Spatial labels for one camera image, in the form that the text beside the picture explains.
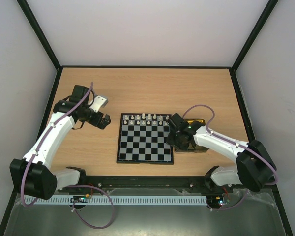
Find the gold metal tin tray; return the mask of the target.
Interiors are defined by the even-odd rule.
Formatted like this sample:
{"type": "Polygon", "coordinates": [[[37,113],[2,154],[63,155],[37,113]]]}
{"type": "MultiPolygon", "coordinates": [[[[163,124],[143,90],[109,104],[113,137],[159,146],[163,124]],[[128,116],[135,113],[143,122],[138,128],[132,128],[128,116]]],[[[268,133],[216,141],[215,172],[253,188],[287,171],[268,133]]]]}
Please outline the gold metal tin tray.
{"type": "MultiPolygon", "coordinates": [[[[189,123],[189,126],[188,128],[186,128],[185,131],[187,131],[188,133],[190,133],[192,136],[193,134],[195,134],[196,130],[199,129],[200,127],[203,127],[205,126],[205,121],[203,119],[196,119],[196,120],[193,120],[193,119],[185,119],[188,123],[189,123]]],[[[206,152],[208,150],[208,148],[206,147],[203,147],[203,146],[199,146],[195,143],[196,147],[195,147],[195,150],[175,150],[176,153],[203,153],[203,152],[206,152]]]]}

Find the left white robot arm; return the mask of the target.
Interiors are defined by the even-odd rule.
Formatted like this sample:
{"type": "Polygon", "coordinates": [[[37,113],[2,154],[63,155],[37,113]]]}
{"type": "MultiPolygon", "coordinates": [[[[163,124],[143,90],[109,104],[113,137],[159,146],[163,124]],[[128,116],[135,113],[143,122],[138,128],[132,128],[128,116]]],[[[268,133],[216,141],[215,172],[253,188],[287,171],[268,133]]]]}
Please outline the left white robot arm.
{"type": "Polygon", "coordinates": [[[50,168],[58,148],[77,122],[101,130],[111,123],[110,116],[100,112],[107,103],[108,98],[95,94],[93,87],[75,85],[70,96],[54,105],[50,121],[34,146],[22,159],[13,159],[10,164],[14,188],[22,199],[32,196],[48,200],[56,191],[83,182],[85,170],[81,168],[66,167],[57,172],[50,168]]]}

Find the black white chessboard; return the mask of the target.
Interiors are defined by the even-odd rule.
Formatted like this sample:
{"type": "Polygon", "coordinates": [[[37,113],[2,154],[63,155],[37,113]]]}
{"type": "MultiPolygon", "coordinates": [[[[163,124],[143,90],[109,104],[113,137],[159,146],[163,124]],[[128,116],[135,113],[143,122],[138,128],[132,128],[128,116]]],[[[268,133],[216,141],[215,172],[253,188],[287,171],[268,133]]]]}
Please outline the black white chessboard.
{"type": "Polygon", "coordinates": [[[117,163],[173,164],[173,147],[166,143],[170,114],[122,113],[118,137],[117,163]]]}

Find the black mounting rail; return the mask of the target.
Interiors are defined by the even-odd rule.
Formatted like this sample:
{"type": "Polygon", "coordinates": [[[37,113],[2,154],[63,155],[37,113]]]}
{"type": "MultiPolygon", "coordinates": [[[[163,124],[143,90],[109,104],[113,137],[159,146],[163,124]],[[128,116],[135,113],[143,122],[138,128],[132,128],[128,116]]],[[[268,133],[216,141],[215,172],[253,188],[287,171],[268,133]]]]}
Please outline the black mounting rail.
{"type": "Polygon", "coordinates": [[[233,193],[228,184],[217,186],[207,177],[148,177],[148,176],[84,176],[79,186],[95,186],[103,190],[129,189],[175,189],[189,193],[223,194],[233,193]]]}

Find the black frame enclosure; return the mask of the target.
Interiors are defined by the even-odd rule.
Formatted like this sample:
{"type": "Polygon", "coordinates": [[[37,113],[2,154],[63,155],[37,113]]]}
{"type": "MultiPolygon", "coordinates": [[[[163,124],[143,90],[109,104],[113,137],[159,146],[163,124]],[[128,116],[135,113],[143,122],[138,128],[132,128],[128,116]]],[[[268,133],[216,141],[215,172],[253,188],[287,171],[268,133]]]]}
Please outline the black frame enclosure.
{"type": "MultiPolygon", "coordinates": [[[[266,23],[267,19],[269,18],[269,16],[271,15],[272,11],[274,10],[274,8],[276,7],[277,3],[279,1],[278,0],[269,0],[265,6],[265,8],[263,9],[260,17],[258,18],[254,28],[252,29],[251,33],[249,34],[248,39],[246,40],[243,48],[241,49],[239,55],[237,56],[233,66],[231,67],[227,67],[227,66],[125,66],[125,65],[121,65],[121,66],[115,66],[115,65],[107,65],[107,66],[77,66],[77,65],[73,65],[73,66],[61,66],[54,51],[52,50],[43,30],[41,29],[33,11],[31,10],[28,2],[26,0],[17,0],[17,3],[19,4],[21,10],[23,11],[23,14],[26,16],[28,22],[30,23],[32,29],[34,30],[36,36],[38,37],[41,45],[43,46],[43,48],[45,49],[47,55],[49,56],[49,58],[51,59],[52,64],[54,65],[57,73],[55,76],[55,80],[51,89],[51,93],[49,96],[49,100],[44,112],[44,116],[41,122],[41,126],[38,132],[38,135],[40,135],[43,131],[43,128],[45,128],[46,124],[47,124],[47,112],[51,111],[51,102],[54,100],[54,97],[56,95],[56,91],[59,85],[59,81],[60,81],[60,76],[61,73],[63,71],[64,68],[157,68],[157,69],[228,69],[230,76],[231,76],[231,80],[233,83],[233,87],[234,87],[234,91],[236,94],[236,98],[237,98],[237,102],[240,108],[240,112],[241,112],[241,116],[243,119],[243,123],[244,123],[244,127],[246,130],[246,133],[248,135],[248,139],[251,140],[252,138],[254,138],[254,132],[252,130],[252,124],[251,124],[251,120],[250,117],[248,115],[248,111],[246,108],[246,105],[244,105],[244,100],[243,100],[243,95],[242,92],[239,88],[239,83],[238,83],[238,79],[236,77],[236,71],[238,70],[240,64],[242,63],[243,59],[245,58],[245,56],[247,55],[249,49],[251,48],[251,46],[253,45],[255,39],[257,38],[259,32],[261,31],[261,29],[263,28],[264,24],[266,23]]],[[[279,213],[280,213],[280,217],[283,223],[283,227],[285,230],[285,233],[288,236],[292,236],[292,229],[290,227],[288,218],[286,216],[286,212],[280,197],[280,193],[278,191],[277,185],[274,185],[273,187],[270,187],[271,189],[274,188],[274,190],[276,190],[276,192],[274,191],[274,198],[276,203],[278,203],[278,209],[279,209],[279,213]]],[[[15,190],[12,191],[8,205],[6,207],[4,216],[2,218],[1,224],[0,224],[0,236],[3,236],[4,233],[6,232],[6,228],[8,225],[8,221],[10,219],[10,215],[13,209],[13,205],[14,205],[14,201],[16,199],[17,193],[15,190]]]]}

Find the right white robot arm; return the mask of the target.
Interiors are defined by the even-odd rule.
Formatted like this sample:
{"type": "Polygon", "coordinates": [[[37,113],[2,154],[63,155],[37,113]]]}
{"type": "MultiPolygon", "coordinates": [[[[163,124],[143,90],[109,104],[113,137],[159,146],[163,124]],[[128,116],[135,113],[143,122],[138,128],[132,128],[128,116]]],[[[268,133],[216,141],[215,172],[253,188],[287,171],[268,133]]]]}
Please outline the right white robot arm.
{"type": "Polygon", "coordinates": [[[257,140],[244,142],[208,128],[204,121],[188,122],[178,113],[168,124],[167,143],[178,152],[206,152],[208,149],[230,159],[234,165],[215,166],[207,173],[205,188],[214,193],[224,185],[243,185],[258,192],[270,184],[276,166],[265,146],[257,140]]]}

